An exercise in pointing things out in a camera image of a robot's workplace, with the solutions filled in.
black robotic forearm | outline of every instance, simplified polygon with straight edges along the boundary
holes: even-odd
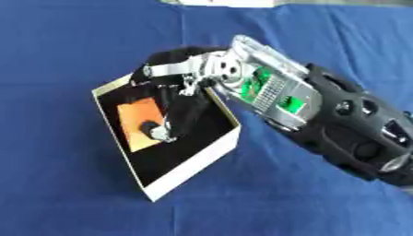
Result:
[[[323,96],[321,110],[299,131],[278,131],[338,168],[365,180],[413,186],[413,120],[348,80],[309,65],[306,82]]]

orange block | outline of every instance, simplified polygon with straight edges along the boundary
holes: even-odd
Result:
[[[150,139],[139,130],[140,125],[146,121],[162,123],[162,114],[153,98],[138,100],[131,104],[121,104],[117,108],[124,135],[132,152],[160,143],[158,140]]]

blue fabric surface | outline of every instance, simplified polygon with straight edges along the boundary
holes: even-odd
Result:
[[[154,52],[247,34],[413,111],[413,8],[0,3],[0,235],[413,235],[413,197],[338,171],[230,104],[238,149],[156,204],[90,90]]]

open box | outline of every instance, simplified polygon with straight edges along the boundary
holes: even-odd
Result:
[[[237,146],[241,125],[215,92],[207,88],[212,102],[195,127],[172,143],[160,143],[131,152],[117,113],[115,91],[125,86],[131,75],[92,90],[101,115],[112,132],[139,188],[151,201],[185,182]]]

robotic arm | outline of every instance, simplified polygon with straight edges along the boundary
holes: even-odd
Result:
[[[226,50],[191,48],[162,58],[131,80],[158,88],[174,81],[177,95],[164,123],[141,127],[148,136],[171,142],[184,135],[206,105],[202,88],[213,87],[339,169],[413,193],[413,118],[361,86],[242,35]]]

